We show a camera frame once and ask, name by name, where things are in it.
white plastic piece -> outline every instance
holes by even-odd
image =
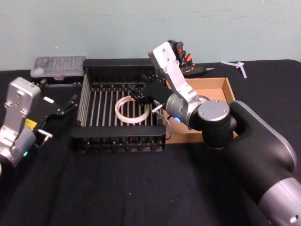
[[[119,112],[119,110],[120,110],[122,105],[124,105],[125,103],[127,103],[129,101],[135,101],[135,100],[133,98],[131,98],[131,96],[126,96],[124,98],[121,98],[115,104],[115,114],[116,114],[117,118],[119,118],[122,122],[129,123],[129,124],[136,124],[136,123],[142,122],[143,120],[145,120],[149,116],[149,114],[150,114],[150,105],[145,105],[144,106],[144,113],[142,115],[138,116],[138,117],[128,118],[128,117],[122,115]]]
[[[48,101],[49,103],[53,104],[55,101],[53,99],[50,99],[48,97],[44,97],[44,100]]]
[[[241,72],[242,72],[242,74],[243,74],[243,76],[244,76],[244,78],[246,79],[246,72],[245,72],[245,70],[244,70],[244,67],[243,67],[243,65],[245,64],[245,63],[242,63],[242,62],[240,62],[240,61],[238,61],[236,64],[234,64],[234,63],[230,63],[230,62],[227,62],[227,61],[220,61],[222,64],[225,64],[225,65],[231,65],[231,66],[235,66],[236,68],[240,68],[241,69]]]

gray wall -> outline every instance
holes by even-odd
[[[168,39],[193,60],[301,60],[300,0],[0,0],[0,70],[42,55],[147,57]]]

yellow label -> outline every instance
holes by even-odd
[[[29,128],[30,130],[33,130],[36,127],[37,123],[35,121],[32,121],[30,119],[26,119],[25,126]]]

wire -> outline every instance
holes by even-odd
[[[161,116],[166,120],[166,122],[168,123],[168,126],[169,126],[169,137],[166,138],[166,140],[169,140],[169,139],[171,138],[172,134],[173,134],[173,130],[171,129],[171,125],[170,125],[168,119],[167,119],[164,115],[162,115],[162,114],[161,114],[160,112],[158,112],[158,111],[156,111],[156,113],[159,114],[159,115],[161,115]]]
[[[136,124],[144,121],[150,114],[150,105],[145,105],[144,106],[144,113],[138,117],[135,118],[128,118],[124,115],[122,115],[119,110],[122,105],[124,105],[126,102],[129,101],[135,101],[131,96],[126,96],[124,98],[121,98],[117,103],[115,104],[115,113],[117,118],[119,118],[121,121],[129,124]]]

table surface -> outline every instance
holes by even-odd
[[[244,79],[233,66],[204,64],[206,77],[228,77],[237,100],[280,132],[301,159],[301,63],[249,61]],[[0,103],[15,77],[0,72]],[[62,103],[76,89],[45,89]],[[0,124],[5,115],[0,106]],[[167,145],[162,153],[77,155],[70,121],[53,122],[54,138],[17,168],[0,199],[3,225],[268,225],[219,153],[203,144]],[[301,181],[301,165],[294,172]]]

